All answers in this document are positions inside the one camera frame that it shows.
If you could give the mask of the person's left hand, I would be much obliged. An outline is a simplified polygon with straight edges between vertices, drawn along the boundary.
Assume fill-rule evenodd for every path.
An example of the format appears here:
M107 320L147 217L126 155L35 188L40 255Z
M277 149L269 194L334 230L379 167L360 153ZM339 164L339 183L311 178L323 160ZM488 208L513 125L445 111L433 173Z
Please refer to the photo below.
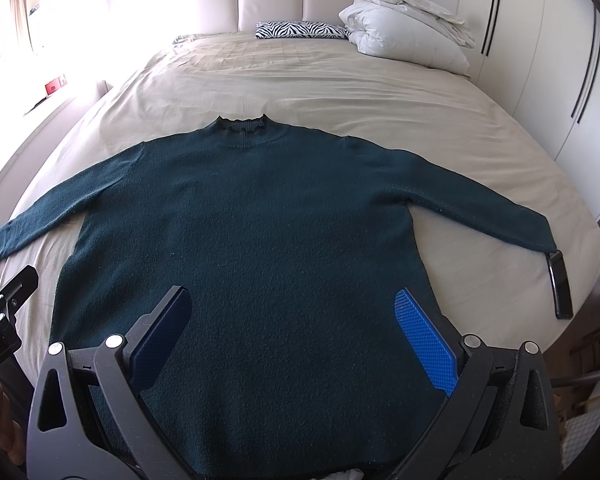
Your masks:
M12 404L0 382L0 449L15 466L26 458L26 444L21 426L12 417Z

